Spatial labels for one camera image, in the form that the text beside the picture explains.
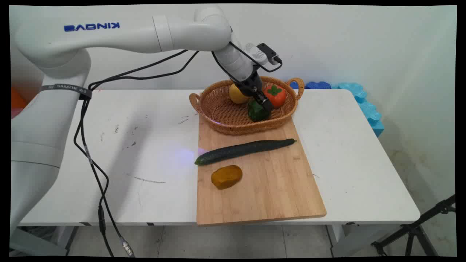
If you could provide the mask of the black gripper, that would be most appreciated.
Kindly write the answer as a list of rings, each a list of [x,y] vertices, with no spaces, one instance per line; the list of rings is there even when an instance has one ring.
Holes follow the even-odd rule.
[[[265,111],[271,112],[274,106],[262,91],[262,79],[258,74],[251,74],[245,81],[238,83],[238,89],[244,96],[253,97]]]

